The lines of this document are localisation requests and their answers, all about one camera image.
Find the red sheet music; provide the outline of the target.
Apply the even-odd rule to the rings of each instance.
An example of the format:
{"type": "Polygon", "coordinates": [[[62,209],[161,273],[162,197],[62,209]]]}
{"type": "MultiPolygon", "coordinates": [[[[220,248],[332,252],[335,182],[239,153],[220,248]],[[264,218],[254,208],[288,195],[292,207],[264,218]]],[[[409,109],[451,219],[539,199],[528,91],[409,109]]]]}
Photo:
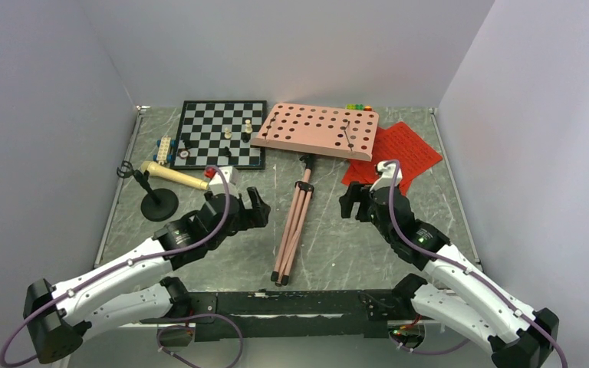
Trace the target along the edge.
{"type": "Polygon", "coordinates": [[[412,182],[443,159],[404,122],[377,131],[372,158],[376,164],[397,159],[403,175],[400,186],[412,182]]]}
{"type": "MultiPolygon", "coordinates": [[[[379,135],[381,135],[381,133],[384,130],[385,130],[384,128],[378,127],[377,133],[376,133],[376,138],[378,138],[379,135]]],[[[358,163],[366,163],[367,168],[371,169],[370,174],[366,175],[366,174],[363,174],[358,168],[356,168],[354,166],[354,161],[355,160],[351,160],[351,159],[348,160],[348,167],[347,167],[347,170],[346,170],[344,176],[341,179],[341,183],[344,184],[345,186],[349,186],[351,182],[359,182],[362,184],[373,184],[375,182],[375,180],[377,179],[377,177],[376,177],[377,171],[374,171],[375,170],[374,167],[377,164],[371,164],[371,163],[364,162],[364,161],[356,161],[358,163]]],[[[401,181],[401,183],[399,184],[399,189],[400,189],[401,193],[406,196],[411,185],[412,185],[412,181],[405,182],[405,183],[403,183],[401,181]]]]}

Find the black microphone stand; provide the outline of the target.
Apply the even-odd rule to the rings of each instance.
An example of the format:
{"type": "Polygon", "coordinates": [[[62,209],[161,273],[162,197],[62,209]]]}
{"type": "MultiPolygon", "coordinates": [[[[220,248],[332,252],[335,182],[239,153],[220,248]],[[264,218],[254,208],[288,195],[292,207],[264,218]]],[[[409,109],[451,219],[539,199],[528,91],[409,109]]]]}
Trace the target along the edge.
{"type": "Polygon", "coordinates": [[[133,177],[146,195],[140,203],[143,217],[151,222],[165,221],[174,215],[179,207],[179,200],[170,189],[153,189],[149,183],[150,173],[147,170],[135,169],[131,162],[123,160],[117,168],[117,176],[121,179],[133,177]]]}

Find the pink music stand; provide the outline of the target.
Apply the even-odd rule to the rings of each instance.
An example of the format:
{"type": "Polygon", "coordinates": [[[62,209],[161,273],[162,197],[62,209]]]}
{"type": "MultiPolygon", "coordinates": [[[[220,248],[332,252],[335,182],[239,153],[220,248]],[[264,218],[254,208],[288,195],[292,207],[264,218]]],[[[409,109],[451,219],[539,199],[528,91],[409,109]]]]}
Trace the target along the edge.
{"type": "Polygon", "coordinates": [[[318,156],[369,162],[379,122],[372,110],[352,110],[297,103],[277,103],[250,139],[253,146],[301,153],[304,173],[294,183],[271,281],[286,286],[290,281],[301,234],[314,194],[310,178],[318,156]]]}

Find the gold microphone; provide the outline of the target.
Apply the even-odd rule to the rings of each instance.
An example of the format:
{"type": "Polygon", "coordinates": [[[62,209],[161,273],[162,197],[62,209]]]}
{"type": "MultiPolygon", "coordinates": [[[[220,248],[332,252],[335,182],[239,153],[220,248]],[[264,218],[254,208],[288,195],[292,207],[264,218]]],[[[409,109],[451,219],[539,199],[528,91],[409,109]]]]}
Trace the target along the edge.
{"type": "Polygon", "coordinates": [[[154,161],[144,161],[140,166],[140,171],[148,172],[152,177],[158,177],[194,189],[207,190],[209,187],[209,184],[203,179],[166,168],[154,161]]]}

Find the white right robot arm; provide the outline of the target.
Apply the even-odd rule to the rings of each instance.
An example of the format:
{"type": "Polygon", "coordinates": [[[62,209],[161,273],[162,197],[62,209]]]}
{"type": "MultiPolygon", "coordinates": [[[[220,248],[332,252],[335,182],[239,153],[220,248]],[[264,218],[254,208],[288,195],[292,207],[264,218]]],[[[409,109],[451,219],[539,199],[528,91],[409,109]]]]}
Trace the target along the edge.
{"type": "Polygon", "coordinates": [[[341,216],[376,227],[394,253],[426,274],[408,274],[392,290],[394,312],[437,320],[489,354],[497,367],[540,367],[558,345],[558,316],[536,310],[504,291],[474,266],[436,227],[415,218],[398,188],[352,182],[340,197],[341,216]]]}

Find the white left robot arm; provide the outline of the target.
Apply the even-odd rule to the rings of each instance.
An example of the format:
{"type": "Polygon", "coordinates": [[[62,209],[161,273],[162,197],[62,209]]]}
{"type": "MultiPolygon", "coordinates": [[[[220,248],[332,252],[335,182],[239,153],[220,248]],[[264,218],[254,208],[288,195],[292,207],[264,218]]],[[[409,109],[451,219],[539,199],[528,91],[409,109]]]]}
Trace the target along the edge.
{"type": "Polygon", "coordinates": [[[52,284],[42,278],[26,291],[23,317],[40,364],[54,363],[91,337],[134,320],[183,320],[189,292],[170,272],[198,261],[238,232],[264,228],[271,208],[258,190],[242,196],[217,189],[205,203],[167,222],[140,245],[99,268],[52,284]]]}

